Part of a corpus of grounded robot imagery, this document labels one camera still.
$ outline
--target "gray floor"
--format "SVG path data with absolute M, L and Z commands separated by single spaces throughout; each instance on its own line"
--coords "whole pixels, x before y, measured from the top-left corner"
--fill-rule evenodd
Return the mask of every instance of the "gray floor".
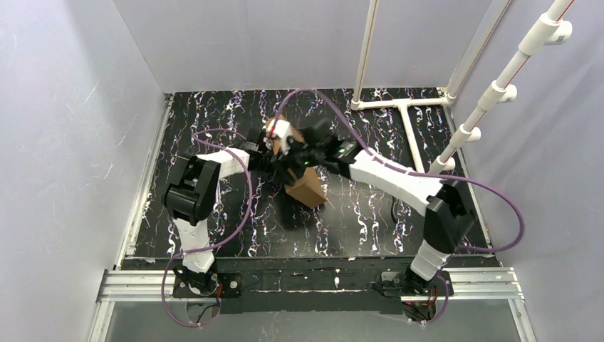
M 184 303 L 170 303 L 186 320 Z M 193 319 L 196 311 L 190 309 Z M 423 328 L 373 312 L 261 312 L 223 315 L 204 327 L 172 322 L 162 304 L 118 302 L 107 341 L 520 341 L 507 300 L 450 301 Z

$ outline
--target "brown box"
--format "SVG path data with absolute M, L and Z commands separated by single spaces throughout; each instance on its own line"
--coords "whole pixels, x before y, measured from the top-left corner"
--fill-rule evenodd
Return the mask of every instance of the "brown box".
M 293 130 L 293 137 L 297 141 L 304 141 L 297 130 Z M 274 142 L 273 153 L 276 154 L 281 148 L 281 142 L 279 140 Z M 314 167 L 307 167 L 304 176 L 296 180 L 293 186 L 285 185 L 285 192 L 309 208 L 317 207 L 327 201 L 325 191 L 321 187 L 321 180 Z

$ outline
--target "marble pattern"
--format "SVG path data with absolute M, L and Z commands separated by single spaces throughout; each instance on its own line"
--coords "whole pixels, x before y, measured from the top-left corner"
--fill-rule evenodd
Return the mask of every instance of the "marble pattern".
M 412 166 L 412 158 L 397 110 L 383 108 L 350 111 L 350 89 L 322 90 L 349 118 L 357 132 L 382 155 Z M 137 238 L 134 257 L 167 258 L 179 251 L 175 226 L 162 206 L 170 168 L 179 152 L 213 152 L 195 142 L 193 133 L 207 128 L 228 128 L 247 134 L 274 116 L 288 90 L 246 90 L 176 93 L 165 128 L 154 180 L 145 204 L 145 213 Z M 367 89 L 363 100 L 392 98 L 432 98 L 433 88 Z M 450 136 L 443 109 L 437 106 L 410 108 L 415 123 L 417 144 L 426 170 L 444 149 Z M 310 125 L 322 115 L 333 114 L 313 93 L 294 98 L 285 115 L 296 127 Z M 349 132 L 334 119 L 332 129 L 342 136 Z M 208 136 L 223 145 L 236 141 L 232 134 Z M 251 219 L 238 238 L 216 252 L 217 257 L 357 257 L 414 255 L 422 242 L 423 217 L 399 203 L 395 224 L 390 218 L 392 198 L 366 184 L 356 184 L 318 167 L 328 201 L 309 209 L 273 185 L 252 174 L 254 201 Z M 219 195 L 209 218 L 212 241 L 220 241 L 235 230 L 246 204 L 247 186 L 243 175 L 235 175 L 219 184 Z M 468 234 L 467 243 L 486 246 L 477 225 Z

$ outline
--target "white wall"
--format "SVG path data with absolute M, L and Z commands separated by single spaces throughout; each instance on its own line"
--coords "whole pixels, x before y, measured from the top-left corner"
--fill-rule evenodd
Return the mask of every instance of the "white wall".
M 460 124 L 551 0 L 514 0 L 453 108 Z M 516 101 L 480 122 L 483 138 L 464 148 L 473 177 L 520 204 L 526 236 L 498 254 L 513 266 L 540 341 L 601 341 L 604 299 L 604 4 L 576 1 L 565 15 L 571 39 L 547 46 L 514 79 Z M 495 245 L 513 239 L 506 205 L 479 193 Z
M 369 0 L 115 0 L 166 93 L 352 88 Z M 365 87 L 445 86 L 490 1 L 382 0 Z
M 111 0 L 2 1 L 0 106 L 0 341 L 84 341 L 162 92 Z

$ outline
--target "cardboard box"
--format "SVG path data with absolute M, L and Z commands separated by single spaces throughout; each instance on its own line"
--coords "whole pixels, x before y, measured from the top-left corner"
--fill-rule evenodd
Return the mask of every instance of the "cardboard box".
M 268 126 L 272 120 L 273 119 L 270 119 L 266 125 Z M 304 141 L 302 135 L 297 130 L 293 130 L 293 137 L 297 141 Z M 281 148 L 281 142 L 279 140 L 275 140 L 274 142 L 273 153 L 276 154 Z M 314 167 L 307 167 L 304 176 L 296 180 L 296 183 L 293 186 L 284 186 L 286 194 L 292 196 L 309 208 L 317 207 L 327 201 L 325 191 L 323 190 L 323 187 L 321 187 L 321 180 Z

